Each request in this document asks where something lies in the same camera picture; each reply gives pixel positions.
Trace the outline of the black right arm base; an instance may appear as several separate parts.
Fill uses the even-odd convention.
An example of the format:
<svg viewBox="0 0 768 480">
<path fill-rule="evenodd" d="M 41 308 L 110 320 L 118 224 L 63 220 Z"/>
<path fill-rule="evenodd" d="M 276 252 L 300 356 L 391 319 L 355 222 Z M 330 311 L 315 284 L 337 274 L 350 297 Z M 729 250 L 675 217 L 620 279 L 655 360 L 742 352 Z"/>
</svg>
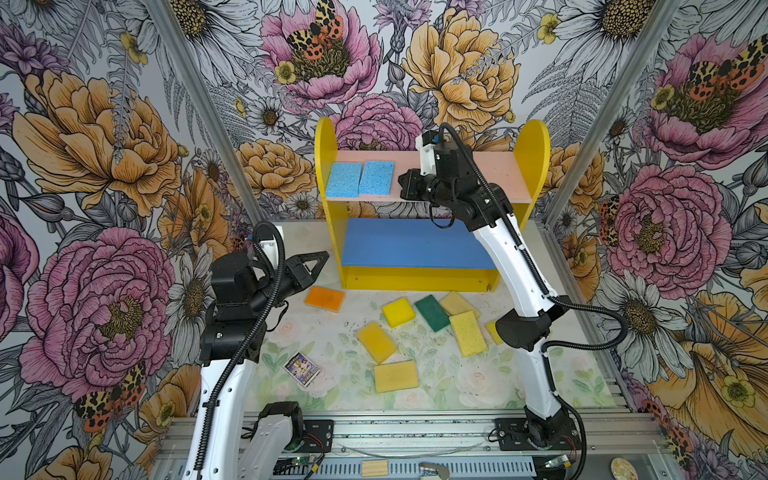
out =
<svg viewBox="0 0 768 480">
<path fill-rule="evenodd" d="M 578 425 L 564 415 L 544 421 L 496 418 L 494 432 L 501 451 L 578 451 L 582 447 Z"/>
</svg>

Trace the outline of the large blue sponge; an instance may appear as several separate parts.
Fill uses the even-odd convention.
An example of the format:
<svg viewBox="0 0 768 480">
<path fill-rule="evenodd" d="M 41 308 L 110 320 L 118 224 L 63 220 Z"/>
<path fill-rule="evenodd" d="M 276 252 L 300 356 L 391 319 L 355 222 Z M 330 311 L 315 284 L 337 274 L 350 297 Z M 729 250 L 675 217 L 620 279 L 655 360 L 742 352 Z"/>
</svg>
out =
<svg viewBox="0 0 768 480">
<path fill-rule="evenodd" d="M 363 164 L 336 162 L 332 165 L 325 194 L 331 198 L 357 198 Z"/>
</svg>

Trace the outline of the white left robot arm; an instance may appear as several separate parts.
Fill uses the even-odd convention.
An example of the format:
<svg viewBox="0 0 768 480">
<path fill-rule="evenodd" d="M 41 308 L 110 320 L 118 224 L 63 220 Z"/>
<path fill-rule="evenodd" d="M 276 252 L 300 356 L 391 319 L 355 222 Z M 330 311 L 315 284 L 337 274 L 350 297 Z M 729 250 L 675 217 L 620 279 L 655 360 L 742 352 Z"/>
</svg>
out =
<svg viewBox="0 0 768 480">
<path fill-rule="evenodd" d="M 297 254 L 279 269 L 273 260 L 234 252 L 212 263 L 215 300 L 206 311 L 199 408 L 181 478 L 268 479 L 282 454 L 301 448 L 306 428 L 297 402 L 265 406 L 248 430 L 245 400 L 259 365 L 267 315 L 313 286 L 328 259 L 323 251 Z"/>
</svg>

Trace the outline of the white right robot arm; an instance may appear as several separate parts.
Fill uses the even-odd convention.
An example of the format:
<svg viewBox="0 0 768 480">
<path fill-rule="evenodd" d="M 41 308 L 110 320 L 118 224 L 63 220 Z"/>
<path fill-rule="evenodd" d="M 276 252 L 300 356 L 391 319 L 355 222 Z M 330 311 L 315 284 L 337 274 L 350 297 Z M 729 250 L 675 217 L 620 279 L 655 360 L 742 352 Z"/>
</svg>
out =
<svg viewBox="0 0 768 480">
<path fill-rule="evenodd" d="M 419 159 L 418 168 L 398 177 L 400 197 L 448 209 L 452 219 L 463 222 L 480 242 L 501 274 L 515 307 L 495 322 L 495 329 L 523 362 L 523 437 L 535 447 L 551 447 L 571 428 L 543 346 L 552 323 L 567 309 L 558 304 L 558 296 L 550 296 L 504 191 L 485 180 L 473 157 L 460 148 L 428 145 L 419 149 Z"/>
</svg>

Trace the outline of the bright yellow sponge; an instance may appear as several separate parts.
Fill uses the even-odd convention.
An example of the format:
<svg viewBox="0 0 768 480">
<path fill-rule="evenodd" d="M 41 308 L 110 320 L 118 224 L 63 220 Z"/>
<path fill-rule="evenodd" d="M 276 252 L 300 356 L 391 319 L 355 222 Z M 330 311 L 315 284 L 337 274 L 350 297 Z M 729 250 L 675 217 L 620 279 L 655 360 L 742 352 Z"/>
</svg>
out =
<svg viewBox="0 0 768 480">
<path fill-rule="evenodd" d="M 416 317 L 411 303 L 405 297 L 384 305 L 382 313 L 391 329 L 404 325 Z"/>
</svg>

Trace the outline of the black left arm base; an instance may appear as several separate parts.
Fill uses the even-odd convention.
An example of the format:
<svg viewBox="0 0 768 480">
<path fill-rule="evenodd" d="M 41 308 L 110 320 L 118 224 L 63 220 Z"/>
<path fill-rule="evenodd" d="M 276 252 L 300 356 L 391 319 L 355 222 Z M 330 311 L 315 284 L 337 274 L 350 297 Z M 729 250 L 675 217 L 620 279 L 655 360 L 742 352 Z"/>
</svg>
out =
<svg viewBox="0 0 768 480">
<path fill-rule="evenodd" d="M 332 449 L 335 422 L 330 419 L 303 420 L 299 425 L 292 417 L 269 415 L 260 418 L 249 446 L 266 448 L 276 453 L 329 453 Z"/>
</svg>

